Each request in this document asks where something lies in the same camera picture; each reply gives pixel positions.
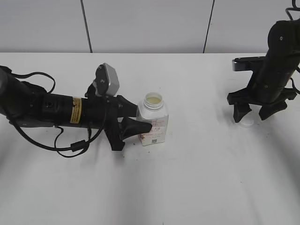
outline bottle opening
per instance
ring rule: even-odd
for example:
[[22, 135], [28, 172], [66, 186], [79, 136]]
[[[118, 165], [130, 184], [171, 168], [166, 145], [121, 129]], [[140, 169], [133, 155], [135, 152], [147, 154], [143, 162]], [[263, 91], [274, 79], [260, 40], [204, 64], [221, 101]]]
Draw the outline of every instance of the bottle opening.
[[145, 97], [144, 104], [149, 109], [157, 110], [163, 105], [163, 97], [156, 92], [148, 93]]

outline table surface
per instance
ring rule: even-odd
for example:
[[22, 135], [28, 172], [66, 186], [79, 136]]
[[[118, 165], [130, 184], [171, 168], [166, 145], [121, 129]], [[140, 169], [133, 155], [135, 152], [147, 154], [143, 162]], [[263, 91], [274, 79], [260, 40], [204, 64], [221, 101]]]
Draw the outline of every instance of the table surface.
[[[107, 62], [117, 70], [118, 94], [137, 103], [157, 91], [170, 115], [165, 143], [143, 147], [135, 136], [112, 152], [102, 133], [72, 159], [33, 146], [0, 116], [0, 224], [298, 225], [300, 98], [263, 122], [252, 106], [248, 128], [233, 122], [226, 100], [251, 76], [233, 72], [231, 60], [258, 55], [0, 53], [13, 72], [49, 73], [54, 93], [76, 97]], [[52, 85], [39, 76], [29, 81]], [[49, 145], [59, 133], [25, 131]], [[67, 128], [58, 145], [86, 135]]]

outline bottle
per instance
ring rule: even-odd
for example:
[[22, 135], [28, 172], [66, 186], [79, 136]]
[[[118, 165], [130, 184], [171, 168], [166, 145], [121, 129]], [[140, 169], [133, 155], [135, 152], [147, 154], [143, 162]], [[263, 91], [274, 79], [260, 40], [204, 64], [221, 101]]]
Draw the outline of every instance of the bottle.
[[139, 102], [136, 120], [152, 124], [149, 133], [139, 135], [143, 146], [165, 141], [169, 114], [160, 94], [148, 93], [145, 99]]

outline white wall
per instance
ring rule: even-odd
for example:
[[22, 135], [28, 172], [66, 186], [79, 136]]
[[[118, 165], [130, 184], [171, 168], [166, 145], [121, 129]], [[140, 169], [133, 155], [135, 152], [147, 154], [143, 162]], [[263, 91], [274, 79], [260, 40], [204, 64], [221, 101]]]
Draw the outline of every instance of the white wall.
[[0, 0], [0, 52], [89, 52], [79, 0]]
[[200, 53], [211, 0], [85, 0], [100, 53]]
[[289, 20], [292, 0], [216, 0], [206, 53], [264, 53], [268, 33], [278, 20]]
[[[83, 0], [96, 53], [201, 53], [212, 0]], [[206, 53], [267, 51], [291, 0], [216, 0]], [[80, 0], [1, 0], [0, 52], [89, 52]]]

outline cable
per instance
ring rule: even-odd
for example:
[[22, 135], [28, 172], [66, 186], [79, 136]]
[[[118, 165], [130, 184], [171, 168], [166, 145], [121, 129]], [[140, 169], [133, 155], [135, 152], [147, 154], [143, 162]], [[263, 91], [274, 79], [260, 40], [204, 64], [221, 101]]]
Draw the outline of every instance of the cable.
[[[54, 147], [56, 148], [56, 142], [57, 142], [57, 139], [59, 138], [59, 136], [64, 132], [64, 129], [62, 127], [59, 127], [59, 126], [56, 126], [55, 128], [58, 128], [60, 129], [60, 133], [56, 136], [55, 140], [54, 140]], [[88, 137], [89, 137], [89, 140], [90, 140], [90, 137], [92, 135], [92, 130], [91, 128], [88, 128]], [[89, 144], [81, 151], [79, 152], [78, 154], [75, 154], [75, 155], [72, 155], [72, 156], [66, 156], [66, 155], [63, 155], [61, 154], [59, 151], [57, 151], [57, 153], [60, 155], [60, 156], [63, 156], [64, 158], [74, 158], [76, 156], [79, 156], [83, 153], [85, 153], [89, 148]]]
[[[104, 118], [103, 118], [103, 122], [102, 122], [102, 125], [101, 127], [99, 128], [99, 130], [95, 133], [95, 135], [89, 139], [88, 141], [84, 141], [84, 145], [88, 145], [90, 144], [92, 141], [94, 141], [101, 133], [101, 131], [103, 130], [104, 128], [104, 125], [105, 125], [105, 121], [106, 121], [106, 115], [107, 115], [107, 106], [106, 106], [106, 101], [104, 101], [104, 108], [105, 108], [105, 113], [104, 113]], [[46, 149], [46, 150], [49, 150], [49, 151], [69, 151], [69, 150], [75, 150], [74, 147], [70, 146], [70, 147], [67, 147], [67, 148], [53, 148], [53, 147], [49, 147], [47, 145], [44, 145], [44, 144], [41, 144], [41, 143], [38, 143], [36, 142], [35, 140], [33, 140], [32, 138], [30, 138], [21, 128], [20, 126], [17, 124], [17, 122], [15, 121], [14, 117], [11, 115], [11, 113], [9, 112], [9, 110], [6, 108], [5, 105], [1, 105], [2, 108], [3, 108], [3, 111], [5, 112], [8, 120], [11, 122], [11, 124], [15, 127], [15, 129], [19, 132], [19, 134], [25, 138], [28, 142], [42, 148], [42, 149]]]
[[286, 14], [290, 18], [290, 20], [293, 21], [294, 19], [293, 19], [292, 15], [289, 11], [300, 12], [300, 8], [297, 7], [297, 5], [296, 5], [296, 0], [292, 0], [292, 8], [286, 8], [285, 9]]
[[293, 21], [293, 17], [291, 15], [291, 13], [289, 11], [295, 11], [295, 12], [300, 12], [300, 8], [286, 8], [285, 12], [288, 15], [288, 17], [290, 18], [291, 21]]
[[204, 47], [203, 47], [203, 52], [202, 53], [205, 53], [206, 42], [207, 42], [208, 32], [210, 30], [210, 22], [211, 22], [212, 11], [214, 10], [214, 6], [215, 6], [215, 0], [212, 0], [212, 6], [211, 6], [211, 12], [210, 12], [210, 19], [208, 21], [208, 27], [207, 27], [207, 31], [206, 31], [206, 37], [205, 37], [205, 42], [204, 42]]
[[42, 76], [46, 76], [46, 77], [50, 78], [51, 80], [53, 80], [53, 86], [52, 86], [51, 90], [47, 92], [48, 94], [51, 94], [54, 91], [54, 88], [55, 88], [55, 85], [56, 85], [55, 79], [53, 77], [51, 77], [49, 74], [46, 74], [46, 73], [43, 73], [43, 72], [34, 72], [34, 73], [24, 74], [24, 75], [11, 73], [11, 75], [15, 78], [18, 78], [18, 79], [27, 79], [27, 78], [29, 78], [31, 76], [34, 76], [34, 75], [42, 75]]
[[296, 6], [296, 0], [292, 0], [292, 6], [293, 6], [294, 8], [298, 8], [298, 7]]
[[83, 0], [80, 0], [80, 3], [81, 3], [81, 9], [82, 9], [82, 15], [83, 15], [83, 20], [84, 20], [85, 31], [86, 31], [86, 35], [88, 37], [88, 43], [89, 43], [90, 53], [93, 53], [92, 44], [90, 43], [90, 33], [89, 33], [88, 23], [86, 21]]

